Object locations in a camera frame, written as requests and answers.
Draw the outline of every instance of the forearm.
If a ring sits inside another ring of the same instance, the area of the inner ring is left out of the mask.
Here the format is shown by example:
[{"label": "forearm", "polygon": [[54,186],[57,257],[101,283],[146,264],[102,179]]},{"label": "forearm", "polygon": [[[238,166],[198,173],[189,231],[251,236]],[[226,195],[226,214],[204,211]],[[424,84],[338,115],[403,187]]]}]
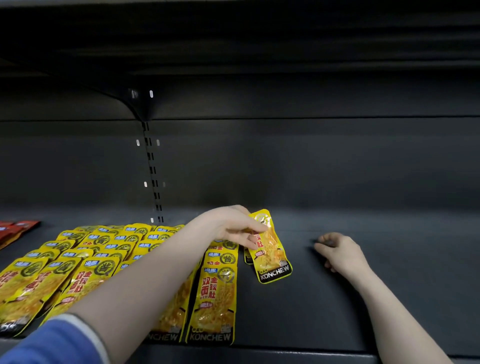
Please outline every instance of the forearm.
[{"label": "forearm", "polygon": [[113,363],[128,359],[213,240],[197,218],[75,304]]},{"label": "forearm", "polygon": [[451,364],[451,360],[372,271],[356,284],[372,320],[384,364]]}]

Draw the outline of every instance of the shelf bracket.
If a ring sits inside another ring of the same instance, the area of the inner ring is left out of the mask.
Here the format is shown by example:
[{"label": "shelf bracket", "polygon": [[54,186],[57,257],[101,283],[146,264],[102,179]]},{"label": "shelf bracket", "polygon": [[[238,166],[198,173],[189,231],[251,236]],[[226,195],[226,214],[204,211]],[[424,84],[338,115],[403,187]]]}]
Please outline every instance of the shelf bracket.
[{"label": "shelf bracket", "polygon": [[0,45],[0,58],[113,97],[123,102],[137,120],[150,120],[153,90],[136,76],[115,73],[59,52],[43,52],[4,42]]}]

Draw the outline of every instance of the person's right hand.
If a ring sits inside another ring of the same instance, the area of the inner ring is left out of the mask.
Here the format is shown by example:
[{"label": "person's right hand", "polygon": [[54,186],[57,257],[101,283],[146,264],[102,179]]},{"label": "person's right hand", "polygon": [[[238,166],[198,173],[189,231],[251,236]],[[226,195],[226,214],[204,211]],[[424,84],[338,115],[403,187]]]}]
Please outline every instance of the person's right hand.
[{"label": "person's right hand", "polygon": [[327,258],[325,268],[338,272],[356,287],[359,280],[372,272],[360,249],[350,237],[330,232],[318,238],[315,250]]}]

